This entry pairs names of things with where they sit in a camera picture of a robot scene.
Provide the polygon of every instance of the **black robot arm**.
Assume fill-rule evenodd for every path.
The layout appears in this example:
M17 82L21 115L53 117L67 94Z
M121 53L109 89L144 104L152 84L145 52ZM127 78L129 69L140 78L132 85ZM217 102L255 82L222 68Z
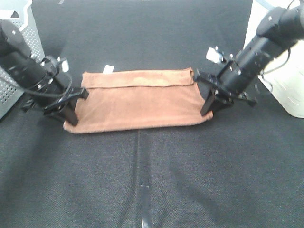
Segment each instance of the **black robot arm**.
M39 62L19 29L8 20L0 20L0 66L15 80L17 88L30 94L23 110L38 105L44 115L77 125L78 118L71 101L87 99L88 92L85 88L71 87L72 78L65 88L56 78L60 73L59 64L59 59L51 56Z
M230 107L235 99L245 100L254 106L257 101L244 90L270 61L300 39L304 39L304 5L271 10L260 22L256 36L235 58L220 60L225 62L225 66L217 75L201 71L195 75L195 81L210 86L201 114Z

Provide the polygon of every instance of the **brown towel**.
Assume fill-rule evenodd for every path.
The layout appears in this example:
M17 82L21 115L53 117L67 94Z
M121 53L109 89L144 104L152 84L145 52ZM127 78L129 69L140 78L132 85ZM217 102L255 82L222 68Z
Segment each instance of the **brown towel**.
M87 100L79 99L79 123L64 123L72 133L95 133L141 128L194 125L212 118L201 116L204 99L184 70L136 70L112 74L83 74Z

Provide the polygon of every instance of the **perforated gray container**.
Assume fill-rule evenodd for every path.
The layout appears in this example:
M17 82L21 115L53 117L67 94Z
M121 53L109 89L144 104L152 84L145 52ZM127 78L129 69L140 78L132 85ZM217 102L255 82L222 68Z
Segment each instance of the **perforated gray container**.
M0 0L0 19L12 21L21 31L32 53L36 54L38 59L42 60L44 52L30 7L31 4L32 0ZM7 12L14 11L18 13L19 18L7 16ZM1 67L0 75L12 83L15 83ZM18 101L22 94L22 91L16 90L13 86L0 80L0 119Z

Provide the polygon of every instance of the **cloth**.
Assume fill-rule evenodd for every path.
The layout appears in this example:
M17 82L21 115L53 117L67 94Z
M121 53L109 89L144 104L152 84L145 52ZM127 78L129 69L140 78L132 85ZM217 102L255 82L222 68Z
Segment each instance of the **cloth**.
M112 74L83 73L87 100L79 99L77 126L72 133L194 125L212 118L201 116L204 104L193 70L136 70Z

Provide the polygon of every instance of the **gray fabric surface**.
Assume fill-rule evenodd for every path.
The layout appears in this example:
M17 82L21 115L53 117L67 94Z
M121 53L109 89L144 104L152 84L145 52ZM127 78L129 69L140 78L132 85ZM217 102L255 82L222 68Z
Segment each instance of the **gray fabric surface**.
M58 2L32 9L45 53L69 58L76 86L106 64L216 73L208 47L237 53L251 10L237 0ZM84 135L18 103L0 122L0 227L140 227L140 182L155 228L303 227L304 121L257 97L197 126Z

